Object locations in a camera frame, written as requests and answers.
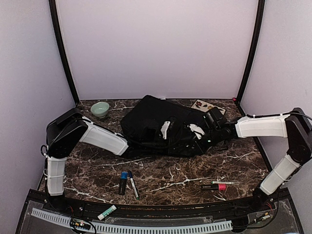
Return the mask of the thin white green pen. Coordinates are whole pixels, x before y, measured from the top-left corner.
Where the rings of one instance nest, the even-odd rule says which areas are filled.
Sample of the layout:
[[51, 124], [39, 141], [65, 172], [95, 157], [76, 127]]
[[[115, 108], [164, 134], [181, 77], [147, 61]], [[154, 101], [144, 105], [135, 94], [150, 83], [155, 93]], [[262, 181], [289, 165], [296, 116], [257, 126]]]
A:
[[232, 181], [211, 181], [212, 184], [225, 184], [225, 185], [238, 185], [240, 182], [232, 182]]

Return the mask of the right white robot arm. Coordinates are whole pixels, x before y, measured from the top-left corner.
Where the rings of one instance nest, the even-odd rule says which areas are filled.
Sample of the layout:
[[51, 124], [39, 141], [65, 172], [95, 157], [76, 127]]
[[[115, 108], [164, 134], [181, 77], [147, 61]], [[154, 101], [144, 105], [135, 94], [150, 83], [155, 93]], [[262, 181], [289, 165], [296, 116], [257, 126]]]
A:
[[268, 198], [312, 158], [312, 125], [310, 117], [301, 108], [291, 112], [266, 116], [245, 115], [231, 121], [212, 108], [203, 116], [204, 125], [188, 125], [197, 144], [214, 146], [222, 141], [248, 137], [283, 137], [288, 140], [288, 150], [272, 171], [254, 189], [249, 208], [260, 211]]

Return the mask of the pink cap black highlighter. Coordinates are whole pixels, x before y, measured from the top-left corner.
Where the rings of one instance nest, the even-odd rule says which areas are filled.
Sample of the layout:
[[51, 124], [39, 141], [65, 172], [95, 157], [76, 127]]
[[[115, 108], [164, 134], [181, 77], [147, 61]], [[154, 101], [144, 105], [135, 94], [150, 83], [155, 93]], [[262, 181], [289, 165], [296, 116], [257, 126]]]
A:
[[226, 190], [226, 184], [207, 184], [201, 185], [203, 191], [224, 191]]

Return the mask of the blue cap white pen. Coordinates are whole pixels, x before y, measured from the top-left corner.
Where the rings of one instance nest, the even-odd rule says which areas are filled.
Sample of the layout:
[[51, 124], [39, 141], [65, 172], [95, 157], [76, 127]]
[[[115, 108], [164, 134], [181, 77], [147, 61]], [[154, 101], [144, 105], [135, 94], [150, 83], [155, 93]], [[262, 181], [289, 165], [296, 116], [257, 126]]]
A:
[[131, 182], [132, 188], [133, 188], [134, 193], [135, 193], [136, 200], [139, 200], [139, 194], [138, 194], [138, 191], [137, 191], [137, 188], [136, 188], [136, 185], [135, 185], [135, 181], [133, 179], [132, 172], [128, 171], [128, 175], [129, 175], [129, 178], [130, 178], [130, 182]]

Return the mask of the black student backpack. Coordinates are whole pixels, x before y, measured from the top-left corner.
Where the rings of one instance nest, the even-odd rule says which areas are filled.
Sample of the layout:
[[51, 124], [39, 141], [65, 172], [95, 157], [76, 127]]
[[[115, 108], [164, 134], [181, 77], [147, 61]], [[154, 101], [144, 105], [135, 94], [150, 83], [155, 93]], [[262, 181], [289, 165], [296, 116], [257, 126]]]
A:
[[173, 128], [168, 132], [167, 140], [169, 148], [163, 151], [137, 150], [130, 152], [130, 155], [142, 153], [147, 155], [182, 155], [182, 137], [186, 134], [194, 134], [189, 124], [196, 124], [201, 127], [205, 134], [209, 135], [209, 128], [204, 121], [204, 113], [190, 107], [175, 104], [168, 100], [160, 100], [156, 97], [146, 95], [128, 114], [120, 124], [125, 137], [136, 141], [136, 128], [143, 126], [161, 127], [169, 117], [176, 117]]

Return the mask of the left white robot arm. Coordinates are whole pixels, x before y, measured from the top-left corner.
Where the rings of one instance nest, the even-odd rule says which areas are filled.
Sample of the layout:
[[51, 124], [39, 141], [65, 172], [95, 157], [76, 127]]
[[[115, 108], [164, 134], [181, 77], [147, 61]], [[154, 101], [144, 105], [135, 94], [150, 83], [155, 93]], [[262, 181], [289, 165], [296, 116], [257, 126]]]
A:
[[79, 142], [97, 146], [117, 156], [127, 156], [137, 150], [158, 152], [169, 148], [154, 142], [134, 141], [94, 123], [79, 109], [70, 109], [47, 125], [46, 144], [40, 148], [45, 157], [46, 191], [51, 196], [49, 203], [59, 213], [69, 208], [68, 200], [62, 197], [65, 164]]

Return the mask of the white green glue stick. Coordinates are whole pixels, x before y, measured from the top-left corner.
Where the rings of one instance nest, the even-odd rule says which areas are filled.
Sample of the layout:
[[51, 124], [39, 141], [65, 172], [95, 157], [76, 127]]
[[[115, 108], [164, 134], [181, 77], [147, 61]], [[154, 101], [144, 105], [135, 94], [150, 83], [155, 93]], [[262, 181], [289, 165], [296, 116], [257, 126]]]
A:
[[99, 220], [103, 220], [104, 218], [106, 218], [108, 215], [110, 215], [112, 212], [114, 212], [116, 210], [116, 206], [112, 205], [110, 208], [108, 208], [107, 210], [105, 210], [104, 212], [102, 212], [101, 214], [99, 214], [97, 216], [97, 218]]

